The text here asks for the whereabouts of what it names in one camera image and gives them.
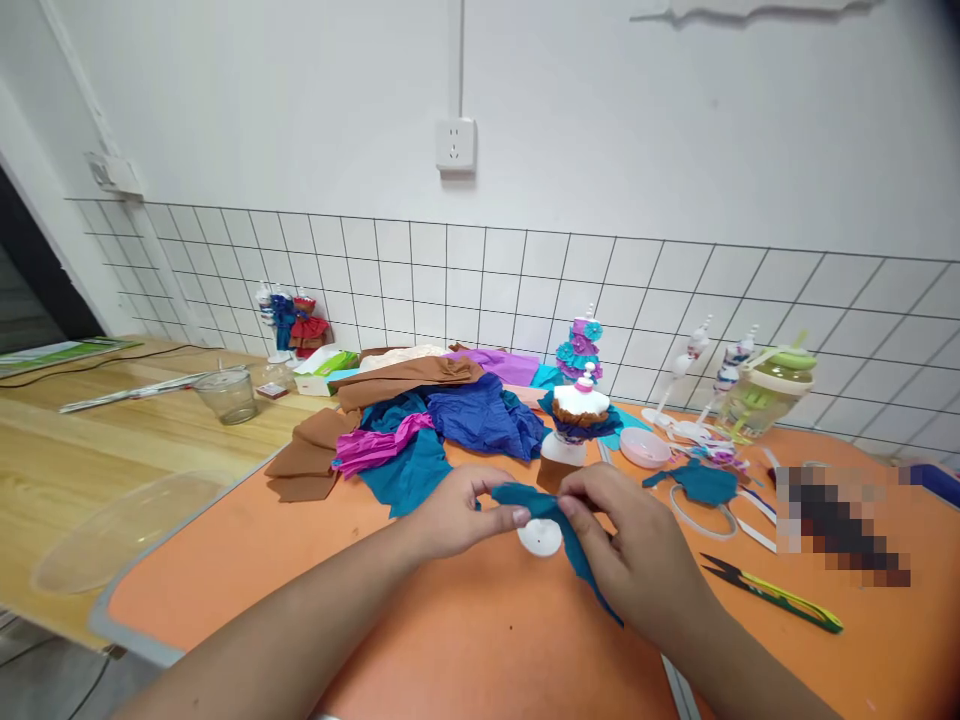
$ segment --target left hand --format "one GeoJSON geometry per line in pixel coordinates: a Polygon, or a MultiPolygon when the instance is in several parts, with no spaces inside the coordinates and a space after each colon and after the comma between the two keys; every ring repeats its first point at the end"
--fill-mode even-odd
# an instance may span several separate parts
{"type": "Polygon", "coordinates": [[[510,473],[485,465],[461,465],[405,520],[424,559],[459,555],[481,540],[516,530],[530,521],[518,505],[475,509],[477,497],[513,480],[510,473]]]}

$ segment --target grid tile wall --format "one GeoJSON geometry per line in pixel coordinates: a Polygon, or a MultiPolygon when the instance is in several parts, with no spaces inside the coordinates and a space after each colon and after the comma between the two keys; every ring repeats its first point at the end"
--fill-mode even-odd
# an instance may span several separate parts
{"type": "Polygon", "coordinates": [[[715,342],[669,407],[702,409],[726,345],[752,324],[761,345],[806,330],[817,385],[785,424],[960,466],[958,263],[148,203],[180,285],[171,289],[122,204],[72,202],[122,302],[154,335],[263,355],[269,331],[253,294],[267,279],[315,297],[347,349],[459,341],[551,362],[594,303],[600,388],[656,403],[665,368],[712,313],[715,342]]]}

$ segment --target hand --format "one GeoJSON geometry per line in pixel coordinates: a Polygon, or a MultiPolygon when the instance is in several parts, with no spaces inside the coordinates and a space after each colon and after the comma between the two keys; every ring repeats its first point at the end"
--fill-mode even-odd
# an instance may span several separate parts
{"type": "Polygon", "coordinates": [[[503,470],[461,465],[443,479],[409,517],[424,559],[452,557],[481,540],[516,530],[530,521],[530,511],[501,505],[477,512],[477,497],[513,480],[503,470]]]}
{"type": "Polygon", "coordinates": [[[673,513],[612,465],[598,463],[564,478],[560,508],[607,602],[641,635],[662,644],[665,634],[691,619],[722,611],[673,513]],[[612,541],[578,497],[609,516],[617,528],[612,541]]]}

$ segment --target scissors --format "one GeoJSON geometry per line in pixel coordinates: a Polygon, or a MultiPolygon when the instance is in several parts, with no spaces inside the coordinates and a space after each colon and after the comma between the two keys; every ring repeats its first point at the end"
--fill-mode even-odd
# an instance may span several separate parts
{"type": "Polygon", "coordinates": [[[831,613],[829,610],[822,608],[819,605],[814,605],[809,600],[804,600],[801,597],[797,597],[793,593],[789,593],[786,590],[778,588],[776,585],[771,585],[765,580],[761,580],[758,577],[741,572],[740,568],[734,567],[730,563],[724,562],[720,558],[715,558],[712,555],[707,555],[706,553],[700,554],[714,565],[722,568],[721,570],[717,570],[716,568],[709,567],[708,565],[701,565],[701,567],[703,567],[705,570],[709,570],[718,578],[726,580],[728,583],[740,588],[741,590],[751,592],[757,597],[761,597],[767,602],[783,608],[787,612],[793,613],[798,617],[802,617],[804,620],[812,622],[814,625],[826,630],[827,632],[834,634],[843,632],[843,623],[840,622],[840,618],[831,613]]]}

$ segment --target plastic cup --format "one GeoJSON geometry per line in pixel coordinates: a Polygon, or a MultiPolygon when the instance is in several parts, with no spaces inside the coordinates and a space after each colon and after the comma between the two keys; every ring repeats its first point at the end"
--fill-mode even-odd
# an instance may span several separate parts
{"type": "Polygon", "coordinates": [[[193,386],[223,425],[238,425],[257,414],[250,373],[244,368],[213,372],[193,386]]]}

